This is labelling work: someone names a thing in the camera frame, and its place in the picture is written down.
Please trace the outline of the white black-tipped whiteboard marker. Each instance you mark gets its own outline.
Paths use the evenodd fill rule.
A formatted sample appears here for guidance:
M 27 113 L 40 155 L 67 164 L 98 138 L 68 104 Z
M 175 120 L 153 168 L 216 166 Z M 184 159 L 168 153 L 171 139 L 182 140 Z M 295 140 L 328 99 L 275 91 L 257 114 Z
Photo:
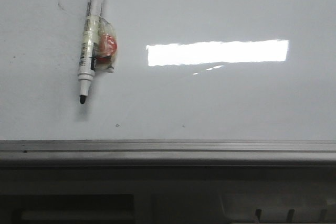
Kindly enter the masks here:
M 85 104 L 96 73 L 96 57 L 100 43 L 100 21 L 104 0 L 87 0 L 86 19 L 79 58 L 79 101 Z

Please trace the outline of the white glossy whiteboard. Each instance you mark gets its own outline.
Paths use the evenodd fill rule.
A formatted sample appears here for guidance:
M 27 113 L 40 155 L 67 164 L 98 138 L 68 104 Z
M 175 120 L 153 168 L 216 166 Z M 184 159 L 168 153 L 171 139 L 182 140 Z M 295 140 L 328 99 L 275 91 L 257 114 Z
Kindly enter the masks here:
M 80 104 L 86 1 L 1 0 L 1 139 L 335 139 L 335 0 L 105 0 Z

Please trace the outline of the grey aluminium whiteboard tray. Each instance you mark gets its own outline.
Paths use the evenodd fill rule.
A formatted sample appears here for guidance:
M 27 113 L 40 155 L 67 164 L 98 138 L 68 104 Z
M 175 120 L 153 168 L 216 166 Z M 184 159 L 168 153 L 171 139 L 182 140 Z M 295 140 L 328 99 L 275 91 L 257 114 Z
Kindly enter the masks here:
M 1 167 L 334 165 L 327 140 L 1 141 Z

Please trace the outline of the grey cabinet below whiteboard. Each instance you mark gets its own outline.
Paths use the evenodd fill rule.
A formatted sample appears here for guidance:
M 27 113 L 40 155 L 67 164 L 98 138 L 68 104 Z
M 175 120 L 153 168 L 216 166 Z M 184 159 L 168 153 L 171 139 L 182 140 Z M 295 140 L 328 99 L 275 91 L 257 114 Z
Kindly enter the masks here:
M 335 168 L 3 168 L 1 223 L 335 223 Z

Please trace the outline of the red magnet taped to marker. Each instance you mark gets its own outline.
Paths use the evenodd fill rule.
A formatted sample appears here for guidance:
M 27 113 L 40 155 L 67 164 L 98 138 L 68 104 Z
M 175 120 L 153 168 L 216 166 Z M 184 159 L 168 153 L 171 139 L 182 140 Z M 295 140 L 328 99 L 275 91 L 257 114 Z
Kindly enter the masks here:
M 98 35 L 98 49 L 94 53 L 96 70 L 113 73 L 118 50 L 116 31 L 111 23 L 101 18 Z

